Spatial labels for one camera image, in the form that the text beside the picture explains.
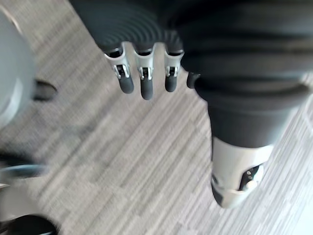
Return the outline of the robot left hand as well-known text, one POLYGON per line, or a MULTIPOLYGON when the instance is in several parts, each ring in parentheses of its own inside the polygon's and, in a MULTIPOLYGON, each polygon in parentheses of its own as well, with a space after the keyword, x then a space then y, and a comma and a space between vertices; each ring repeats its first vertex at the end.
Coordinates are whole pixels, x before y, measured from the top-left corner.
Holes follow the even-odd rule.
POLYGON ((153 96, 154 51, 163 43, 165 89, 178 73, 206 101, 211 188, 222 208, 259 185, 294 109, 313 93, 310 0, 72 0, 126 94, 134 90, 124 43, 133 46, 141 95, 153 96))

